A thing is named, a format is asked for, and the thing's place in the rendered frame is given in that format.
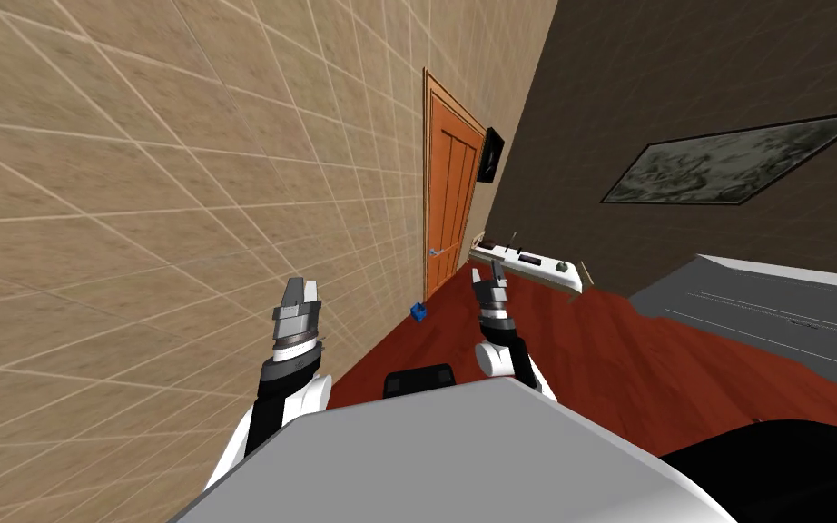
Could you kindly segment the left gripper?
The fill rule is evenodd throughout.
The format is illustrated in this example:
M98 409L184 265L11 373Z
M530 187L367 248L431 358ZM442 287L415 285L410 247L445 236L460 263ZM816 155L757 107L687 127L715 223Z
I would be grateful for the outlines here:
M282 293L281 306L272 311L275 340L288 339L318 330L320 307L318 285L315 280L302 277L288 279Z

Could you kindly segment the large grey framed picture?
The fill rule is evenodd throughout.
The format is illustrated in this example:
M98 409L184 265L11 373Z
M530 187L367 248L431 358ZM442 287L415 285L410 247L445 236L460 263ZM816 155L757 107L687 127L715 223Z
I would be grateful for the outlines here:
M607 204L741 206L837 143L837 113L649 143Z

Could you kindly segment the orange wooden door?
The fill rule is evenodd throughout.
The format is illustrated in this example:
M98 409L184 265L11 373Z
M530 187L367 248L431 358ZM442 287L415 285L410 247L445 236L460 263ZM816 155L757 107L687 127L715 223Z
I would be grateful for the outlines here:
M458 266L466 221L478 176L484 136L455 113L440 97L430 98L428 136L427 254L429 249L453 247L427 258L426 296L438 291Z

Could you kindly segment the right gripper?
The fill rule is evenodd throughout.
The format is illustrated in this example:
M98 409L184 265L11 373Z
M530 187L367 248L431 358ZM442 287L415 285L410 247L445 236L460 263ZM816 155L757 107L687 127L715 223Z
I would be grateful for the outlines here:
M503 313L507 303L507 279L501 260L490 262L492 280L483 280L478 268L471 268L471 286L483 313Z

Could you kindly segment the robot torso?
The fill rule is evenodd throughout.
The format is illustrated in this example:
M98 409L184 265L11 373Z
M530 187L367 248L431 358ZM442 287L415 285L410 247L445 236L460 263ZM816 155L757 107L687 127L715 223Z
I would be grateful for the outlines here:
M168 523L736 523L685 474L511 378L328 410L320 377Z

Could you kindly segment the small black framed picture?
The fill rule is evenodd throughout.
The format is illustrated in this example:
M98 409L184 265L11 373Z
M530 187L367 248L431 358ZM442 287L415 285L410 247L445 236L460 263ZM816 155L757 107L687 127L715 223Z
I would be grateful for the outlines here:
M497 167L505 146L505 141L493 127L487 128L483 148L478 166L478 183L492 183L495 181Z

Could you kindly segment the white shelf with small items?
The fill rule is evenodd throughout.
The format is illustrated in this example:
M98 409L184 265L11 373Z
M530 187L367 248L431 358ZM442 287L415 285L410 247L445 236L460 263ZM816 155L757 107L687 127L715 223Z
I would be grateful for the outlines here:
M574 296L594 286L594 280L582 262L563 261L526 252L512 247L514 238L515 235L512 235L506 245L500 245L486 238L482 232L474 237L469 256L486 263L497 260L506 272L516 273Z

